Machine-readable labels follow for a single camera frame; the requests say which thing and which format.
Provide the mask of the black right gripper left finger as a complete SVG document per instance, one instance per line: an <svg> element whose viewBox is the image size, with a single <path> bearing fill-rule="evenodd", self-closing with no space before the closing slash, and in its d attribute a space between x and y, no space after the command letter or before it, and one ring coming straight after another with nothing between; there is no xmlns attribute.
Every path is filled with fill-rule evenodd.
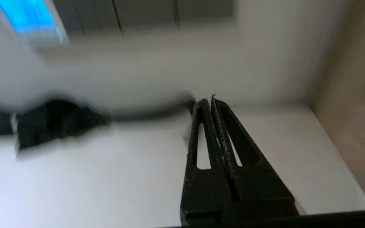
<svg viewBox="0 0 365 228"><path fill-rule="evenodd" d="M197 166L200 127L204 128L210 169ZM181 219L218 219L223 207L232 203L224 145L210 103L207 99L199 100L192 112L181 195Z"/></svg>

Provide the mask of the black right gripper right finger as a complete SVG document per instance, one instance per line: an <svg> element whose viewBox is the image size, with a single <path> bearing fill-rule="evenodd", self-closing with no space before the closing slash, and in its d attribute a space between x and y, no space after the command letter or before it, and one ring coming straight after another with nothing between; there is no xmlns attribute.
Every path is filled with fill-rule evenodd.
<svg viewBox="0 0 365 228"><path fill-rule="evenodd" d="M295 199L227 103L213 98L213 119L234 199Z"/></svg>

